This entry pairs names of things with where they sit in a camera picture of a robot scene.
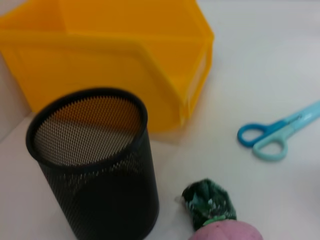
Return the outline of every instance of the blue scissors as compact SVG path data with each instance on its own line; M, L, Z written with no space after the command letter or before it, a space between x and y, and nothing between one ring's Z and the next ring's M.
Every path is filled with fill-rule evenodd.
M244 125L239 129L237 138L245 147L253 148L253 153L258 158L267 161L279 161L288 153L287 139L318 117L320 117L320 101L270 125L259 123ZM263 134L253 140L247 141L243 138L243 134L247 130L259 130ZM282 152L279 154L263 153L261 149L270 143L280 144Z

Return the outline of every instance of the pink ball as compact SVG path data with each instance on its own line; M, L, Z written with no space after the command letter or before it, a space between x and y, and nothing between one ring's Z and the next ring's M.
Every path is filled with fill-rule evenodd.
M224 220L200 228L189 240L263 240L263 237L243 221Z

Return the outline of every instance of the green wrapped object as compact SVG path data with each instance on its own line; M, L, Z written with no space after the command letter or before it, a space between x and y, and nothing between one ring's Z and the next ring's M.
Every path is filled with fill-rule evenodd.
M195 230L217 221L237 220L227 191L210 179L189 185L182 193Z

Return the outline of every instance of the pen holder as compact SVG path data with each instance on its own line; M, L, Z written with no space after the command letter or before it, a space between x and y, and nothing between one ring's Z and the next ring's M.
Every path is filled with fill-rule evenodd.
M78 240L140 240L155 225L147 118L134 95L95 88L53 102L30 124L27 149Z

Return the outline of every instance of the white table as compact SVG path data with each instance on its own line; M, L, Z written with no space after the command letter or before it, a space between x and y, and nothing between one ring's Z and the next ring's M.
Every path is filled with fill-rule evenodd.
M185 129L152 136L160 214L147 240L186 240L189 216L174 201L211 178L238 219L265 240L320 236L320 120L289 139L281 162L256 159L236 141L250 121L269 123L320 98L320 3L201 2L214 29L214 64ZM0 144L0 239L75 240L28 154L27 117Z

